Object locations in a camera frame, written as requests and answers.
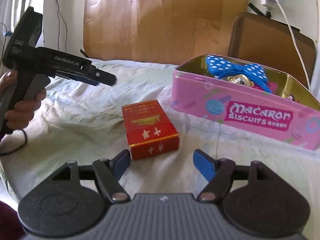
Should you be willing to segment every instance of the white cable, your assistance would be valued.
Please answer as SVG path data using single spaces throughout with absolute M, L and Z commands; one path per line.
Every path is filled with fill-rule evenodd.
M 291 38 L 292 38 L 292 41 L 293 41 L 293 45 L 294 45 L 294 48 L 295 48 L 296 51 L 297 51 L 297 54 L 298 54 L 298 56 L 299 56 L 299 59 L 300 59 L 300 62 L 301 62 L 302 68 L 303 68 L 303 71 L 304 71 L 304 73 L 305 73 L 305 75 L 306 75 L 307 84 L 308 84 L 308 90 L 310 90 L 310 82 L 309 82 L 309 78 L 308 78 L 308 73 L 307 73 L 306 67 L 305 67 L 305 65 L 304 65 L 303 59 L 302 59 L 302 57 L 301 57 L 301 54 L 300 54 L 300 52 L 299 52 L 299 49 L 298 49 L 298 46 L 297 46 L 297 43 L 296 43 L 296 39 L 295 39 L 294 34 L 293 34 L 293 31 L 292 31 L 292 28 L 291 28 L 291 26 L 290 26 L 290 24 L 289 24 L 289 21 L 288 21 L 288 19 L 287 19 L 287 16 L 285 15 L 285 12 L 284 12 L 281 4 L 279 3 L 279 0 L 276 0 L 276 3 L 278 4 L 278 6 L 279 6 L 279 8 L 280 8 L 280 11 L 282 12 L 283 17 L 284 17 L 284 19 L 285 19 L 285 21 L 286 21 L 286 23 L 287 23 L 287 25 L 288 25 L 288 27 L 289 27 L 289 31 L 290 31 L 290 34 L 291 34 Z

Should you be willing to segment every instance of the hand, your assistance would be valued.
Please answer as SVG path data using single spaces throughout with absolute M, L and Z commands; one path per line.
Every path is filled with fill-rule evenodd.
M 0 91 L 4 90 L 12 85 L 16 80 L 18 72 L 12 71 L 5 73 L 0 79 Z M 35 111 L 41 106 L 41 101 L 45 99 L 47 92 L 45 89 L 39 91 L 36 94 L 34 100 L 20 101 L 16 103 L 13 110 L 9 110 L 4 115 L 7 121 L 7 127 L 12 130 L 20 130 L 26 128 L 29 122 L 33 119 Z

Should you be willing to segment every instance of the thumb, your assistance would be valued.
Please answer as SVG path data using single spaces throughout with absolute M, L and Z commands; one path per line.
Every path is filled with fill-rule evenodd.
M 0 92 L 3 92 L 4 89 L 11 86 L 14 81 L 16 80 L 18 75 L 18 72 L 16 70 L 14 71 L 8 71 L 0 78 Z

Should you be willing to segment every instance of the red cigarette box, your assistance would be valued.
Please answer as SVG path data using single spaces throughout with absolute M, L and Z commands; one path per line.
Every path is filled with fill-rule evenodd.
M 158 100 L 122 106 L 133 160 L 178 150 L 179 134 Z

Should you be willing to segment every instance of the blue polka dot bow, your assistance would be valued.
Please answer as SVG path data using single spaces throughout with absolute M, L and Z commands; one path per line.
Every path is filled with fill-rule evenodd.
M 241 66 L 214 55 L 209 55 L 206 58 L 206 62 L 209 73 L 214 76 L 218 76 L 218 79 L 242 74 L 247 76 L 247 78 L 261 87 L 265 92 L 271 93 L 267 86 L 268 78 L 263 67 L 259 64 L 253 63 Z

